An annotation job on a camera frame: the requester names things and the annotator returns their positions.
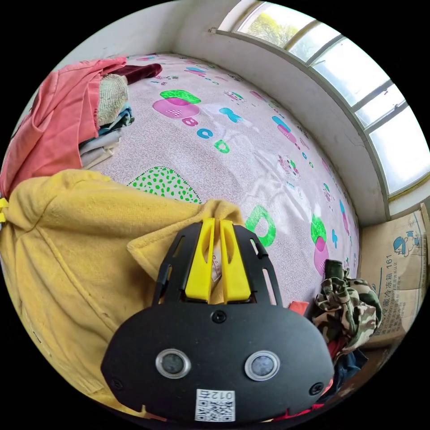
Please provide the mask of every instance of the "cardboard box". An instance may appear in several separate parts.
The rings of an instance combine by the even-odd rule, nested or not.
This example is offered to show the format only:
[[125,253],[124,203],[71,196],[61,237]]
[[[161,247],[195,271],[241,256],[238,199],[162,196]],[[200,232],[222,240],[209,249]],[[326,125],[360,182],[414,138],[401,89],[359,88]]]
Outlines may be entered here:
[[426,292],[427,235],[421,211],[363,229],[357,277],[372,285],[383,310],[382,324],[366,347],[403,338]]
[[[426,199],[429,203],[428,206],[430,207],[430,197]],[[427,210],[427,206],[424,203],[421,203],[421,214],[422,219],[424,221],[424,227],[426,229],[427,234],[430,233],[430,218],[429,218],[429,212]],[[430,246],[428,246],[427,243],[427,267],[430,268]]]

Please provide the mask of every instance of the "yellow blanket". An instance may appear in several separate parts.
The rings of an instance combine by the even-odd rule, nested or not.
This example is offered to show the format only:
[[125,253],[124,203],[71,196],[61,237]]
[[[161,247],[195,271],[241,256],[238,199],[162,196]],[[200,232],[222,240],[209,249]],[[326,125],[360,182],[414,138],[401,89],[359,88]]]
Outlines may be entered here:
[[1,212],[6,284],[29,336],[77,390],[136,415],[102,377],[106,347],[120,324],[151,304],[176,233],[210,217],[243,225],[238,208],[182,203],[66,170],[22,182]]

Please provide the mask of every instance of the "window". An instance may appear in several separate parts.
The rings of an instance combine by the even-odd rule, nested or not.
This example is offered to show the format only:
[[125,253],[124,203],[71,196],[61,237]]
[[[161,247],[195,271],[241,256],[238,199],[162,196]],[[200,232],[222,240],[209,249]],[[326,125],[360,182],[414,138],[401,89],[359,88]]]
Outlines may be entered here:
[[308,15],[269,2],[254,8],[236,28],[300,59],[324,78],[321,85],[337,90],[380,159],[389,197],[430,173],[429,148],[405,97],[351,40]]
[[300,29],[313,20],[296,10],[265,2],[243,22],[237,31],[283,48]]
[[389,79],[375,61],[349,39],[333,46],[312,67],[343,95],[350,106]]
[[331,27],[320,23],[300,38],[289,52],[306,62],[321,49],[327,42],[334,39],[340,33]]
[[370,133],[370,138],[381,160],[389,194],[430,172],[430,150],[410,107]]
[[359,109],[356,115],[360,122],[368,127],[404,101],[399,89],[395,85],[391,85]]

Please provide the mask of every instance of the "camouflage clothing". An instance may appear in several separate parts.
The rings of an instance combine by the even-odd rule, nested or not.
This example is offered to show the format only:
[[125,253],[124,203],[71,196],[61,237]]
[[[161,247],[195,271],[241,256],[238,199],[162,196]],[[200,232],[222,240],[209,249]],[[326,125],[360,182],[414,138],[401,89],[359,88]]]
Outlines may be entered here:
[[378,296],[367,281],[349,279],[349,270],[343,273],[343,279],[331,277],[323,281],[322,292],[315,298],[316,315],[312,318],[327,343],[340,336],[346,338],[333,362],[364,345],[382,319]]

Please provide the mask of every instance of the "bed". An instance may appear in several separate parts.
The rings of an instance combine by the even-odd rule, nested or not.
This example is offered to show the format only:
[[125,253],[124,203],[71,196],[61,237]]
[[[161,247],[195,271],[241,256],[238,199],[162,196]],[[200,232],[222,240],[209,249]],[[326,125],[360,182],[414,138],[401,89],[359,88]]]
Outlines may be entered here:
[[357,216],[300,123],[253,84],[206,61],[176,54],[127,59],[151,63],[162,65],[161,74],[129,86],[135,122],[123,128],[115,154],[92,170],[165,198],[237,204],[269,253],[284,306],[314,299],[327,258],[355,277]]

